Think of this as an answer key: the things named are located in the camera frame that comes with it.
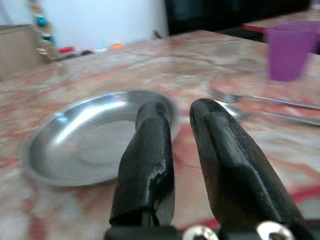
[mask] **cutlery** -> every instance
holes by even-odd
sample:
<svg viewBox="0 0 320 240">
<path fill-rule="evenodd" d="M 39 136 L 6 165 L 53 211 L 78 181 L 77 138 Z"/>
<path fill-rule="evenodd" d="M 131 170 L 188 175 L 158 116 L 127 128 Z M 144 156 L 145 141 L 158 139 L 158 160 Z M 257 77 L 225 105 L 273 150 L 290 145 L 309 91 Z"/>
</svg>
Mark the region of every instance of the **cutlery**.
<svg viewBox="0 0 320 240">
<path fill-rule="evenodd" d="M 260 100 L 266 100 L 270 102 L 276 102 L 281 104 L 287 104 L 291 106 L 297 106 L 302 108 L 309 108 L 309 109 L 317 109 L 320 110 L 320 105 L 318 104 L 310 104 L 310 103 L 303 103 L 303 102 L 296 102 L 296 101 L 290 101 L 290 100 L 284 100 L 279 98 L 272 98 L 272 97 L 265 97 L 265 96 L 255 96 L 255 95 L 231 95 L 223 93 L 215 88 L 210 88 L 209 93 L 213 96 L 215 100 L 219 100 L 221 102 L 225 103 L 235 103 L 240 98 L 253 98 L 253 99 L 260 99 Z"/>
<path fill-rule="evenodd" d="M 271 112 L 271 111 L 245 112 L 245 111 L 242 111 L 240 108 L 233 106 L 231 104 L 227 104 L 221 101 L 216 101 L 216 102 L 219 103 L 221 106 L 223 106 L 227 110 L 227 112 L 231 114 L 234 119 L 238 121 L 245 121 L 253 115 L 265 115 L 265 116 L 284 118 L 284 119 L 293 120 L 296 122 L 320 126 L 320 118 L 293 116 L 293 115 L 287 115 L 287 114 L 282 114 L 279 112 Z"/>
</svg>

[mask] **stainless steel plate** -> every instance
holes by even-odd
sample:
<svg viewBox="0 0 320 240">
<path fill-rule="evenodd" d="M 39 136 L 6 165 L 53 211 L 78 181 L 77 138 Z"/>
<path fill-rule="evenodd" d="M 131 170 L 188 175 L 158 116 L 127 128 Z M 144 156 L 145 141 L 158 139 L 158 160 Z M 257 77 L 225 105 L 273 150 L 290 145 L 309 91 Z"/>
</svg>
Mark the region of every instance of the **stainless steel plate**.
<svg viewBox="0 0 320 240">
<path fill-rule="evenodd" d="M 23 153 L 23 167 L 35 180 L 81 186 L 117 177 L 121 156 L 135 133 L 139 107 L 161 102 L 170 114 L 171 138 L 178 108 L 167 96 L 145 90 L 115 92 L 87 99 L 54 114 Z"/>
</svg>

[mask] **purple plastic cup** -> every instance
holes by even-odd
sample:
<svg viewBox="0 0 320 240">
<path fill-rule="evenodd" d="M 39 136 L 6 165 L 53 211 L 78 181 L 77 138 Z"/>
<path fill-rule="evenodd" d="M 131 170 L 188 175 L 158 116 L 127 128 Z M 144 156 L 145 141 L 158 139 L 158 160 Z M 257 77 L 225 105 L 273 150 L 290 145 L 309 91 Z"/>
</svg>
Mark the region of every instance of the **purple plastic cup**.
<svg viewBox="0 0 320 240">
<path fill-rule="evenodd" d="M 320 21 L 296 21 L 266 31 L 269 75 L 273 80 L 292 82 L 305 69 L 308 53 L 316 50 Z"/>
</svg>

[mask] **spoon handle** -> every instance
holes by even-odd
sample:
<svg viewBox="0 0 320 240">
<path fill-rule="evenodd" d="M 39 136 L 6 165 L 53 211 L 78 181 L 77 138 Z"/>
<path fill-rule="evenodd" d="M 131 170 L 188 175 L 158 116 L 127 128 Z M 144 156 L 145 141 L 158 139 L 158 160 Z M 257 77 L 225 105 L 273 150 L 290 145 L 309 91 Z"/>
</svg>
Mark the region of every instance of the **spoon handle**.
<svg viewBox="0 0 320 240">
<path fill-rule="evenodd" d="M 320 118 L 308 118 L 308 117 L 301 117 L 301 116 L 292 116 L 292 115 L 287 115 L 287 114 L 282 114 L 279 112 L 260 112 L 261 114 L 264 114 L 266 116 L 272 116 L 272 117 L 279 117 L 279 118 L 285 118 L 285 119 L 290 119 L 294 120 L 297 122 L 301 123 L 306 123 L 306 124 L 311 124 L 315 126 L 320 126 Z"/>
<path fill-rule="evenodd" d="M 320 105 L 318 105 L 318 104 L 290 101 L 290 100 L 284 100 L 284 99 L 272 98 L 272 97 L 266 97 L 266 96 L 248 96 L 248 97 L 254 98 L 254 99 L 261 99 L 261 100 L 276 102 L 276 103 L 280 103 L 280 104 L 287 104 L 287 105 L 296 106 L 296 107 L 320 110 Z"/>
</svg>

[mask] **pink marble surface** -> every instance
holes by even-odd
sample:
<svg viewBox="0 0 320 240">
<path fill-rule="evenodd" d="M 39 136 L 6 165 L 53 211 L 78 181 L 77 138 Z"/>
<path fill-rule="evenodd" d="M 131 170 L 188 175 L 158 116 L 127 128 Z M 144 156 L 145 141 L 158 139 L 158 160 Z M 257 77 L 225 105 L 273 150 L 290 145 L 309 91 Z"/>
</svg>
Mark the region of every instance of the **pink marble surface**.
<svg viewBox="0 0 320 240">
<path fill-rule="evenodd" d="M 294 21 L 320 21 L 320 9 L 309 9 L 258 21 L 251 21 L 245 23 L 243 27 L 246 30 L 263 33 L 268 27 Z"/>
<path fill-rule="evenodd" d="M 70 59 L 61 72 L 61 67 L 51 64 L 0 82 L 0 239 L 99 240 L 109 226 L 114 181 L 54 188 L 28 179 L 21 168 L 25 138 L 74 101 L 126 89 L 157 90 L 178 101 L 184 117 L 173 142 L 176 206 L 172 224 L 177 227 L 213 217 L 188 121 L 190 104 L 209 97 L 209 87 L 320 104 L 319 55 L 312 56 L 302 80 L 275 82 L 267 77 L 263 43 L 206 31 Z M 319 111 L 257 100 L 243 99 L 236 105 L 246 111 L 320 118 Z M 319 197 L 319 128 L 267 117 L 252 118 L 242 126 L 290 193 L 299 196 L 300 202 L 301 191 Z"/>
</svg>

